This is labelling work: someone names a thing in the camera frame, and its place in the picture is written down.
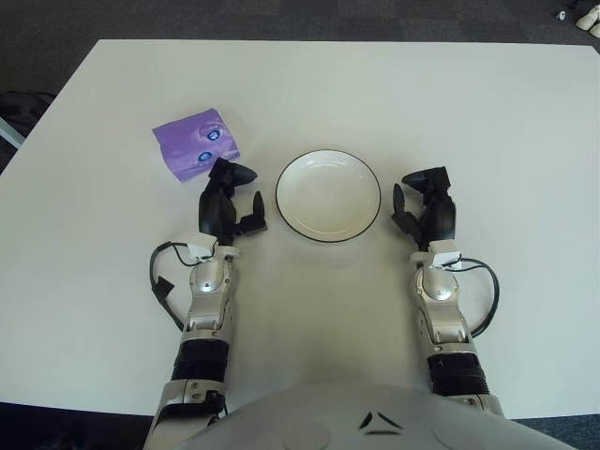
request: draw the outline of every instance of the black triangle logo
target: black triangle logo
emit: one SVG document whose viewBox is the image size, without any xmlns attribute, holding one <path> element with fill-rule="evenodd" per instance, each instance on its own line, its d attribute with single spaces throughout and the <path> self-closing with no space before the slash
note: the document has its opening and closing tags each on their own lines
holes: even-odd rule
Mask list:
<svg viewBox="0 0 600 450">
<path fill-rule="evenodd" d="M 372 412 L 368 412 L 361 424 L 358 426 L 358 429 L 363 429 L 366 436 L 401 436 L 402 433 L 400 433 L 400 431 L 404 429 L 402 425 L 397 424 L 386 415 L 383 415 L 381 412 L 377 412 L 377 417 Z"/>
</svg>

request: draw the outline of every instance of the dark floor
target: dark floor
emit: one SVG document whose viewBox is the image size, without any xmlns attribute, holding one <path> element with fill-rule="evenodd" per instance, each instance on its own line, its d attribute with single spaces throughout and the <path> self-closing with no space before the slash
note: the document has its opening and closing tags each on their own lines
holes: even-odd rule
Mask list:
<svg viewBox="0 0 600 450">
<path fill-rule="evenodd" d="M 593 45 L 579 0 L 2 0 L 0 92 L 58 92 L 100 38 Z"/>
<path fill-rule="evenodd" d="M 574 26 L 594 1 L 579 0 L 565 22 L 555 19 L 569 1 L 2 0 L 0 93 L 57 93 L 100 38 L 531 42 L 600 51 L 600 39 Z M 0 143 L 0 166 L 12 153 Z M 15 450 L 139 449 L 150 420 L 0 403 L 3 448 Z M 600 415 L 519 422 L 600 449 Z"/>
</svg>

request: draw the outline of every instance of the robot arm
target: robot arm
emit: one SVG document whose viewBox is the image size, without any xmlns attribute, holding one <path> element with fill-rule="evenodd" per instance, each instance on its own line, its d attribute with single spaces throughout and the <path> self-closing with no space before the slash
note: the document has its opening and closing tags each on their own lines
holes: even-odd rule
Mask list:
<svg viewBox="0 0 600 450">
<path fill-rule="evenodd" d="M 411 291 L 431 391 L 502 416 L 500 402 L 489 393 L 473 337 L 458 308 L 457 279 L 449 272 L 460 269 L 461 253 L 454 241 L 456 207 L 447 193 L 450 182 L 446 169 L 411 173 L 402 181 L 424 195 L 427 208 L 417 220 L 404 211 L 404 195 L 399 185 L 394 186 L 392 219 L 412 235 L 421 250 L 411 256 L 416 268 Z"/>
<path fill-rule="evenodd" d="M 226 410 L 223 382 L 233 327 L 233 258 L 239 255 L 232 243 L 236 235 L 265 230 L 266 223 L 260 192 L 255 194 L 253 213 L 235 223 L 233 188 L 252 181 L 255 172 L 219 158 L 209 176 L 200 198 L 200 234 L 190 236 L 186 243 L 188 258 L 196 262 L 186 263 L 193 267 L 189 276 L 192 300 L 184 321 L 179 321 L 166 303 L 166 294 L 173 285 L 164 278 L 156 283 L 157 289 L 153 283 L 161 305 L 178 326 L 181 323 L 182 336 L 171 380 L 163 387 L 150 427 L 146 450 L 172 448 L 216 422 Z"/>
</svg>

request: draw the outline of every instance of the white table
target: white table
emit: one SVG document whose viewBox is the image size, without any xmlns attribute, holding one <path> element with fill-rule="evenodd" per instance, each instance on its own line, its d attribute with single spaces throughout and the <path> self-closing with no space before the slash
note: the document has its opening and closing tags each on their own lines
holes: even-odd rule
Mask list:
<svg viewBox="0 0 600 450">
<path fill-rule="evenodd" d="M 415 246 L 393 183 L 445 165 L 457 240 L 502 284 L 476 340 L 509 417 L 598 413 L 600 70 L 592 48 L 540 45 L 100 41 L 0 177 L 0 400 L 153 414 L 179 331 L 150 292 L 153 248 L 197 227 L 206 175 L 179 184 L 151 128 L 217 108 L 259 179 L 269 231 L 236 245 L 228 401 L 321 380 L 425 389 L 407 290 Z M 352 241 L 285 225 L 293 157 L 366 161 L 382 210 Z M 409 197 L 417 208 L 417 197 Z M 177 284 L 172 256 L 158 271 Z M 485 272 L 461 276 L 487 307 Z"/>
</svg>

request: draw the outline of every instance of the black cable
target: black cable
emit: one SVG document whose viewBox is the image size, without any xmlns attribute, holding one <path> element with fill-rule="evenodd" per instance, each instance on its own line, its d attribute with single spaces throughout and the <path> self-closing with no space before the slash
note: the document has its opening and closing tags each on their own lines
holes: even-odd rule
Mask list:
<svg viewBox="0 0 600 450">
<path fill-rule="evenodd" d="M 181 319 L 179 319 L 177 317 L 177 315 L 173 312 L 173 310 L 171 309 L 171 307 L 169 306 L 169 304 L 167 303 L 167 296 L 166 295 L 162 295 L 160 293 L 160 289 L 158 288 L 158 284 L 154 281 L 154 263 L 157 259 L 158 254 L 161 251 L 166 250 L 169 247 L 172 247 L 173 243 L 172 242 L 165 242 L 164 244 L 160 244 L 158 247 L 155 248 L 155 250 L 152 252 L 152 256 L 150 256 L 150 286 L 152 287 L 152 292 L 154 293 L 155 297 L 157 298 L 158 302 L 160 303 L 160 305 L 163 307 L 163 309 L 165 311 L 167 311 L 167 314 L 169 314 L 169 316 L 171 316 L 171 319 L 173 322 L 175 322 L 175 325 L 177 325 L 177 328 L 179 328 L 181 331 L 183 331 L 184 329 L 184 324 L 183 322 L 181 322 Z"/>
<path fill-rule="evenodd" d="M 481 335 L 484 331 L 486 331 L 486 329 L 489 327 L 489 324 L 494 319 L 494 314 L 496 314 L 496 309 L 498 309 L 498 303 L 500 301 L 500 282 L 498 281 L 498 277 L 496 276 L 496 273 L 485 262 L 475 260 L 473 258 L 462 258 L 462 257 L 460 258 L 460 260 L 464 261 L 466 263 L 475 263 L 477 265 L 467 267 L 465 269 L 444 269 L 444 270 L 447 270 L 448 272 L 468 272 L 469 270 L 483 268 L 489 272 L 489 275 L 491 276 L 491 281 L 494 285 L 494 298 L 491 302 L 491 308 L 489 309 L 489 312 L 487 313 L 486 318 L 471 331 L 471 336 L 476 338 L 479 335 Z"/>
<path fill-rule="evenodd" d="M 179 254 L 179 250 L 177 249 L 178 247 L 187 247 L 188 244 L 185 244 L 183 242 L 171 242 L 171 245 L 172 245 L 173 249 L 175 250 L 175 253 L 177 254 L 177 258 L 179 259 L 179 262 L 181 264 L 183 264 L 185 267 L 196 267 L 197 265 L 204 263 L 204 260 L 210 260 L 213 256 L 215 256 L 215 246 L 217 245 L 217 241 L 215 241 L 213 244 L 213 249 L 211 250 L 210 256 L 202 256 L 201 261 L 193 262 L 193 263 L 185 262 L 181 258 L 181 255 Z"/>
<path fill-rule="evenodd" d="M 166 250 L 169 247 L 172 247 L 175 250 L 175 254 L 177 255 L 177 258 L 179 259 L 179 262 L 181 264 L 183 264 L 186 267 L 195 267 L 198 264 L 202 264 L 204 263 L 204 260 L 208 260 L 210 258 L 212 258 L 213 256 L 215 256 L 215 247 L 217 245 L 217 241 L 215 241 L 215 243 L 213 244 L 213 249 L 211 251 L 210 256 L 203 256 L 202 257 L 202 261 L 198 261 L 195 263 L 187 263 L 185 262 L 182 258 L 181 255 L 179 254 L 179 250 L 177 250 L 177 247 L 187 247 L 187 244 L 184 244 L 183 242 L 165 242 L 163 244 L 160 244 L 158 247 L 155 248 L 155 250 L 152 252 L 152 255 L 150 256 L 150 267 L 149 267 L 149 272 L 150 272 L 150 286 L 152 287 L 152 292 L 154 293 L 155 297 L 157 298 L 158 302 L 160 303 L 160 305 L 163 307 L 163 309 L 165 311 L 167 311 L 167 314 L 169 314 L 169 316 L 171 317 L 172 321 L 175 322 L 175 325 L 177 325 L 177 328 L 179 328 L 181 331 L 183 331 L 184 329 L 184 324 L 181 321 L 181 319 L 179 319 L 177 317 L 177 315 L 174 313 L 174 311 L 171 309 L 171 307 L 169 306 L 169 303 L 167 302 L 167 295 L 168 295 L 168 291 L 170 291 L 173 288 L 173 285 L 171 285 L 171 283 L 169 283 L 167 280 L 165 280 L 164 278 L 158 278 L 158 283 L 161 282 L 163 283 L 163 286 L 159 285 L 158 283 L 155 282 L 154 280 L 154 264 L 155 261 L 157 259 L 157 256 L 160 252 Z M 167 284 L 168 286 L 170 286 L 170 288 L 167 288 L 167 294 L 164 294 L 164 284 Z"/>
</svg>

